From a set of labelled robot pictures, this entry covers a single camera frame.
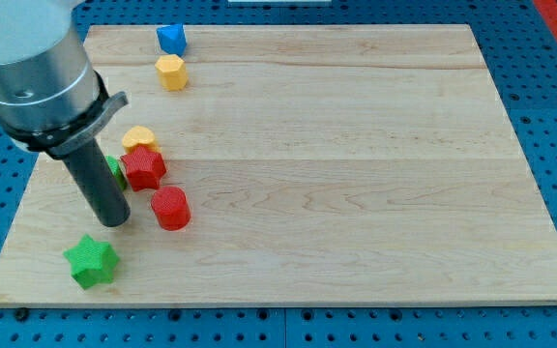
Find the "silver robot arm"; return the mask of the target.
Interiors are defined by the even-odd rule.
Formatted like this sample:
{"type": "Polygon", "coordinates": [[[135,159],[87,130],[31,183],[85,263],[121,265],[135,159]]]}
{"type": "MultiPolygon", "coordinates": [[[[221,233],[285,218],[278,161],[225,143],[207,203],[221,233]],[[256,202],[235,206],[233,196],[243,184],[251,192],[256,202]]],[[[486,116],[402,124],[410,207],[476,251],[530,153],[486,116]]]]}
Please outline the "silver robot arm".
{"type": "Polygon", "coordinates": [[[70,0],[0,0],[0,123],[20,147],[69,156],[128,100],[109,95],[73,23],[70,0]]]}

